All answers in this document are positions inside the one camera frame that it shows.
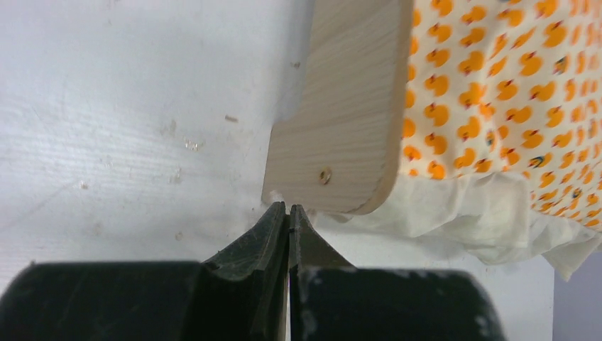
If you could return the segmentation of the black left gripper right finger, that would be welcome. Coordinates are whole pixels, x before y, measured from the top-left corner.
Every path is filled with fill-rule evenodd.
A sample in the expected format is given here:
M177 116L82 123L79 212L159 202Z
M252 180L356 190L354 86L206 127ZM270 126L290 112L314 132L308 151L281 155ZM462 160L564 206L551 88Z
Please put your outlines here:
M445 269L354 266L290 210L290 333L293 340L504 340L484 287Z

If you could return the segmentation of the wooden pet bed frame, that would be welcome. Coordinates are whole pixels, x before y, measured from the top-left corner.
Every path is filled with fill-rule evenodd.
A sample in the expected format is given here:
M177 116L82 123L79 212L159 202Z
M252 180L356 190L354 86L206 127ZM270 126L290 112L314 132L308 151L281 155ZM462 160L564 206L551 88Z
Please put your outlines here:
M365 215L398 176L413 3L316 1L299 107L271 131L262 198Z

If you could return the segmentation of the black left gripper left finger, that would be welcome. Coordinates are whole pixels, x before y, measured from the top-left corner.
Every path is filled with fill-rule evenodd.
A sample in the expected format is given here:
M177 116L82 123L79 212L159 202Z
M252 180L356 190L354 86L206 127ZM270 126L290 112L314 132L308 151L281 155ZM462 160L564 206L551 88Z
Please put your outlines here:
M287 222L273 203L203 262L31 264L1 296L1 339L284 340Z

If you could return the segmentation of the orange patterned bed cushion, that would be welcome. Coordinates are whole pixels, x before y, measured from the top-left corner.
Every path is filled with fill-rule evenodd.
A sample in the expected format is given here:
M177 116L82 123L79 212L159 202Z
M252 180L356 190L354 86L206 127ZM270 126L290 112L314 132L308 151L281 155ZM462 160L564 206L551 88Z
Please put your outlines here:
M601 250L601 2L412 9L395 187L341 221L570 278Z

